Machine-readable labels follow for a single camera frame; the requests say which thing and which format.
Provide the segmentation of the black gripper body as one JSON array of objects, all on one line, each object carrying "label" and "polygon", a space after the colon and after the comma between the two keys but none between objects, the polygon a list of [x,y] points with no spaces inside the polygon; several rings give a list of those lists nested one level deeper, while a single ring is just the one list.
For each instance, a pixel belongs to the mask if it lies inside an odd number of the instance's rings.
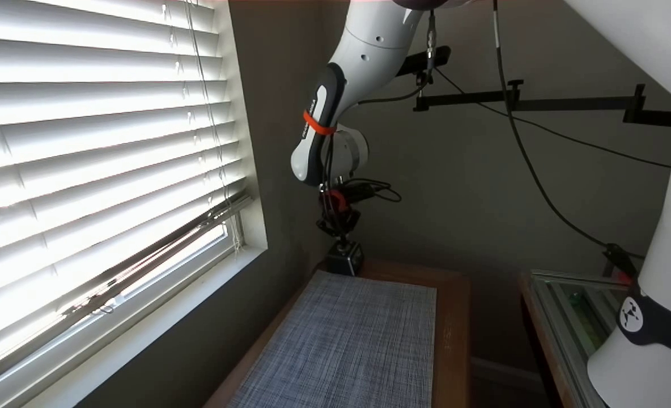
[{"label": "black gripper body", "polygon": [[352,194],[345,184],[320,184],[317,200],[322,211],[317,226],[329,235],[347,235],[358,225],[361,213],[352,207]]}]

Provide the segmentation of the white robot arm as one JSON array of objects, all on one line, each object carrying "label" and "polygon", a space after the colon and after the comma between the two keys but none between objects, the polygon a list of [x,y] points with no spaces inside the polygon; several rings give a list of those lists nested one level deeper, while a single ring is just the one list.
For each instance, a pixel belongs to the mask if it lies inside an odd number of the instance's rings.
[{"label": "white robot arm", "polygon": [[[356,194],[347,182],[363,166],[367,147],[345,141],[354,134],[341,115],[404,67],[421,15],[466,0],[350,0],[338,48],[303,108],[303,130],[290,155],[292,174],[317,189],[320,226],[350,241]],[[565,0],[599,34],[671,92],[671,0]],[[616,326],[589,355],[588,376],[609,408],[671,408],[671,177],[662,215],[641,272],[624,297]]]}]

